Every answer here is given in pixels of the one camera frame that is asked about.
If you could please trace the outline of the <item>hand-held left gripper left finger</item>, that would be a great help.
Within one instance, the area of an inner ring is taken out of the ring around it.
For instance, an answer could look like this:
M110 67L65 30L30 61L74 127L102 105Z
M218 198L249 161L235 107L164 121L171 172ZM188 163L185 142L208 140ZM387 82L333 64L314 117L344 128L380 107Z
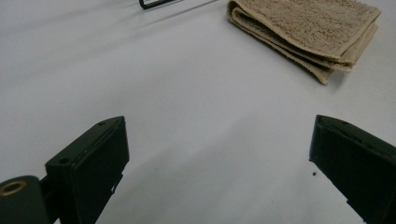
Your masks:
M95 224L129 162L125 117L106 119L46 162L62 224Z

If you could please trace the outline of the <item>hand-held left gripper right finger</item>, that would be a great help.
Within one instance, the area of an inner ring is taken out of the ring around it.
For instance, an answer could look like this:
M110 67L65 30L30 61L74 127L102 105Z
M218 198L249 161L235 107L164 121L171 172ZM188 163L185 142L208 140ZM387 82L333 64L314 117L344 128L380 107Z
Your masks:
M396 224L396 147L346 121L318 115L309 160L366 224Z

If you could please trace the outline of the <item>beige towel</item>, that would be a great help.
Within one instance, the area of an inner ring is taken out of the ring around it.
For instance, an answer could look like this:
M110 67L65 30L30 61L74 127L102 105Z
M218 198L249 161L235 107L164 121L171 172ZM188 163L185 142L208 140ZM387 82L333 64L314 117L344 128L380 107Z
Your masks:
M358 0L229 0L231 23L327 84L352 70L372 40L381 14Z

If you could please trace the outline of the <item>black wire rack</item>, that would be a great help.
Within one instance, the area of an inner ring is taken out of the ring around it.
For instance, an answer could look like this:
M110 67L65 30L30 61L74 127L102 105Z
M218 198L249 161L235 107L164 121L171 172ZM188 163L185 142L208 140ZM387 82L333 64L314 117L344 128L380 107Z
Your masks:
M139 5L143 9L150 9L154 7L159 7L171 2L174 2L175 0L138 0Z

